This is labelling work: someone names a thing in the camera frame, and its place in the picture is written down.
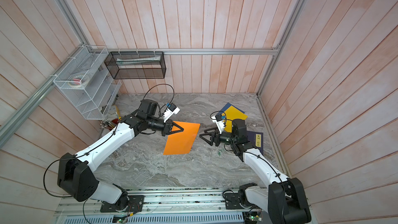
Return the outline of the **yellow paper document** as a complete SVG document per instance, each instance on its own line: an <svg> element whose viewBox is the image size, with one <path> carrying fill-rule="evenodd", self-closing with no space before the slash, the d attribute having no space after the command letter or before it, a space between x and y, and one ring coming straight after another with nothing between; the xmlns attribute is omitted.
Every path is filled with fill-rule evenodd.
<svg viewBox="0 0 398 224"><path fill-rule="evenodd" d="M235 119L246 120L248 118L248 116L246 114L244 114L243 112L241 112L234 106L230 106L226 110L223 110L223 112L226 114L226 117L228 119L227 123L226 123L226 127L224 129L227 132L232 131L232 120L235 120Z"/></svg>

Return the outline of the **blue paper document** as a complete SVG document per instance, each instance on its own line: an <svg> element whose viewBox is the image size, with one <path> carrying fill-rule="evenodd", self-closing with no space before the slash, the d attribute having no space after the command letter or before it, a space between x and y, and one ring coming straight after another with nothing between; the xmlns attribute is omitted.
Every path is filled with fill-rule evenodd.
<svg viewBox="0 0 398 224"><path fill-rule="evenodd" d="M225 112L226 110L228 110L230 107L235 108L236 110L242 112L243 114L245 113L243 110L237 108L236 106L232 105L231 103L227 103L219 112Z"/></svg>

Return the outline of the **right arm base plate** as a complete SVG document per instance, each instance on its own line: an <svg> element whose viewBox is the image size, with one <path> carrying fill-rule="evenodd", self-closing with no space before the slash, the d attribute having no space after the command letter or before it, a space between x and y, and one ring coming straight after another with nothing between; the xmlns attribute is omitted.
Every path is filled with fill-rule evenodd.
<svg viewBox="0 0 398 224"><path fill-rule="evenodd" d="M259 206L249 203L243 193L226 190L222 193L222 197L225 201L226 209L249 209L252 207L260 209Z"/></svg>

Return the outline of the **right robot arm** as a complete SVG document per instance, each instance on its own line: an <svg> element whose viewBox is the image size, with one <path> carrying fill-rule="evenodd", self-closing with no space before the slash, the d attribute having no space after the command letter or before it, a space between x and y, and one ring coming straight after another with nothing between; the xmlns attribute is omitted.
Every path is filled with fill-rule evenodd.
<svg viewBox="0 0 398 224"><path fill-rule="evenodd" d="M242 119L231 121L232 130L226 131L228 119L217 114L211 118L215 128L206 129L200 138L209 145L228 144L234 154L248 165L261 179L265 187L255 183L240 186L240 203L255 205L266 211L274 224L307 224L312 216L298 178L290 178L273 166L261 151L249 141L246 123Z"/></svg>

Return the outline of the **orange paper document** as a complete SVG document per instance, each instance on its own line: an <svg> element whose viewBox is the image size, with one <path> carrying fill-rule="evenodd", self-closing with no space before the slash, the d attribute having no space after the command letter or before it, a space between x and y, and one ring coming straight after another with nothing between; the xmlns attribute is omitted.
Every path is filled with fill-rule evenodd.
<svg viewBox="0 0 398 224"><path fill-rule="evenodd" d="M199 123L180 121L176 121L176 123L184 130L167 137L164 155L184 155L189 153L197 137L200 128Z"/></svg>

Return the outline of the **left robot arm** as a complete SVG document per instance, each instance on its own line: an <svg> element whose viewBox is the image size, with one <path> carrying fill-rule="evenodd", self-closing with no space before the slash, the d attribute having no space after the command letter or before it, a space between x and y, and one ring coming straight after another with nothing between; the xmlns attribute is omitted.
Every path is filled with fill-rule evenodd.
<svg viewBox="0 0 398 224"><path fill-rule="evenodd" d="M137 110L124 116L117 126L91 146L72 155L66 153L59 161L57 184L78 202L88 199L106 202L123 211L129 197L119 186L99 181L94 172L114 151L146 130L160 131L162 136L175 134L178 124L170 119L180 109L170 103L164 114L155 117L158 103L144 99Z"/></svg>

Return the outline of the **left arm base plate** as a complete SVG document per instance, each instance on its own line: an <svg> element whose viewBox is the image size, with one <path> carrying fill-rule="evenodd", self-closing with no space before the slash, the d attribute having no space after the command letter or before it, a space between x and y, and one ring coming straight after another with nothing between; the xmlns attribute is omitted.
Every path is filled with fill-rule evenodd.
<svg viewBox="0 0 398 224"><path fill-rule="evenodd" d="M100 209L101 213L111 212L133 212L138 213L142 211L143 203L145 200L144 195L122 195L115 204L102 202Z"/></svg>

